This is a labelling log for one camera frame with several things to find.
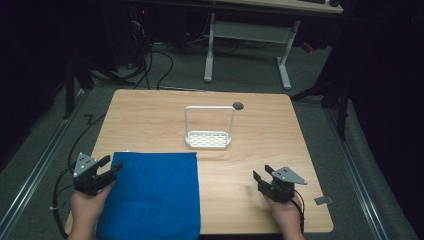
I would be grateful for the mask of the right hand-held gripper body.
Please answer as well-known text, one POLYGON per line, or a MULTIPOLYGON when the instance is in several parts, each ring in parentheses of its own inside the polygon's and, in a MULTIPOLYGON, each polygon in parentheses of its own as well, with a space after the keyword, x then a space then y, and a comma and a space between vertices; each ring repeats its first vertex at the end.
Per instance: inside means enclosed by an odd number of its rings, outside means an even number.
POLYGON ((295 185, 307 185, 307 181, 294 172, 291 168, 284 166, 273 172, 274 180, 271 185, 271 193, 264 194, 273 201, 285 203, 294 197, 295 185))

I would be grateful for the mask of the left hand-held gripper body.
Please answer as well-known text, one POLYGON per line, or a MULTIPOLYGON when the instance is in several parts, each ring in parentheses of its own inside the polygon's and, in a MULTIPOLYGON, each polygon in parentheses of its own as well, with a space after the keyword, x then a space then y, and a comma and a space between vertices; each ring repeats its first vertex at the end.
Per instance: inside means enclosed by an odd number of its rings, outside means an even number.
POLYGON ((98 166, 98 161, 83 153, 78 155, 73 172, 73 184, 76 191, 95 196, 111 183, 99 181, 100 175, 97 174, 97 170, 101 167, 98 166))

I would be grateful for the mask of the person's right hand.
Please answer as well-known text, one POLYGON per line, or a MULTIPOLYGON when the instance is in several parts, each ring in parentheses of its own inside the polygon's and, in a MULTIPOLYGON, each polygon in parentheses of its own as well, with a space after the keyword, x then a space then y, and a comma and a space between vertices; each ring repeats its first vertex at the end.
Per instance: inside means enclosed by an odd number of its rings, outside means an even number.
POLYGON ((273 218, 283 234, 301 233, 300 213, 297 209, 300 200, 297 196, 292 198, 293 202, 287 203, 275 202, 267 196, 265 200, 271 207, 273 218))

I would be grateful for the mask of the person's left hand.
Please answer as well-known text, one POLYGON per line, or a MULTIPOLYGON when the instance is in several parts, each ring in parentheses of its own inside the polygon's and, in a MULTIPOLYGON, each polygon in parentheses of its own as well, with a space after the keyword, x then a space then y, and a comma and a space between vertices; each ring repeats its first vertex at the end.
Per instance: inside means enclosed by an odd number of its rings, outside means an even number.
POLYGON ((71 213, 73 229, 92 230, 95 232, 99 217, 102 214, 104 203, 114 184, 104 187, 96 196, 74 191, 71 197, 71 213))

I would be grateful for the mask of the blue towel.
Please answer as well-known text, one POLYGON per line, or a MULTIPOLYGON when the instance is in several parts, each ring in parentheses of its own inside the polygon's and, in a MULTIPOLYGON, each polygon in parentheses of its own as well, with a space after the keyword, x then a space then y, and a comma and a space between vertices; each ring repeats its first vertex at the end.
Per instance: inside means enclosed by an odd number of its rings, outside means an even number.
POLYGON ((116 152, 117 180, 97 240, 197 240, 201 229, 197 155, 116 152))

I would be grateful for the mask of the black metal stand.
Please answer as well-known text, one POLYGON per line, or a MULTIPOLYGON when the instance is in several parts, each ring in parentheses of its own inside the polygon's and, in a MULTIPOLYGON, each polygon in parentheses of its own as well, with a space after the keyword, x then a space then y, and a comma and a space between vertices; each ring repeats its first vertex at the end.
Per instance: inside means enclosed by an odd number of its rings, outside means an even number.
POLYGON ((120 77, 93 62, 78 56, 72 56, 66 65, 66 105, 65 119, 69 119, 75 109, 75 82, 78 82, 83 90, 91 90, 94 87, 94 80, 91 71, 97 71, 105 77, 123 85, 131 85, 131 82, 124 77, 120 77))
POLYGON ((336 129, 339 137, 345 141, 345 124, 349 99, 350 77, 348 70, 323 69, 313 87, 290 97, 292 101, 301 100, 307 96, 322 95, 323 108, 338 108, 336 129))

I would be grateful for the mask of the white desk with metal legs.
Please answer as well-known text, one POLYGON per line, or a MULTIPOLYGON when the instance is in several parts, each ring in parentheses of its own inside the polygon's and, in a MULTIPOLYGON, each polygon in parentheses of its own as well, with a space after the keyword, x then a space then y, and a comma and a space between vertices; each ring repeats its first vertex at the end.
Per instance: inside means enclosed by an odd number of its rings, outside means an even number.
MULTIPOLYGON (((211 0, 212 5, 226 3, 228 6, 257 7, 268 10, 284 10, 287 13, 340 15, 343 8, 333 0, 211 0)), ((281 56, 276 58, 283 88, 291 89, 291 82, 287 73, 286 61, 300 25, 300 18, 296 17, 289 27, 271 26, 264 23, 242 23, 240 21, 216 20, 215 14, 210 14, 208 52, 205 61, 204 81, 210 83, 213 79, 214 41, 216 38, 246 40, 265 43, 283 44, 285 49, 281 56)))

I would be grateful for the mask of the metal floor rail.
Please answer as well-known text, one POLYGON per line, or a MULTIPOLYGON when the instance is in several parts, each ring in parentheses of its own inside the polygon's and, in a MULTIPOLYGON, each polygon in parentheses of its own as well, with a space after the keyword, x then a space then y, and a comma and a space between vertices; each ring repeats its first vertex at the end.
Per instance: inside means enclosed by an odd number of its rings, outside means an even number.
POLYGON ((65 113, 65 92, 32 127, 29 136, 0 174, 0 240, 6 240, 53 160, 58 146, 90 90, 78 90, 75 108, 65 113))
POLYGON ((337 139, 339 148, 341 149, 343 159, 346 165, 348 175, 351 179, 352 186, 356 193, 357 199, 361 206, 362 212, 366 218, 368 226, 374 236, 375 240, 388 240, 387 232, 382 224, 382 221, 377 212, 374 201, 371 198, 371 195, 368 192, 368 189, 360 175, 360 172, 356 166, 353 155, 348 147, 348 144, 345 140, 340 137, 337 128, 337 119, 336 114, 333 110, 324 109, 323 110, 327 121, 330 124, 333 134, 337 139))

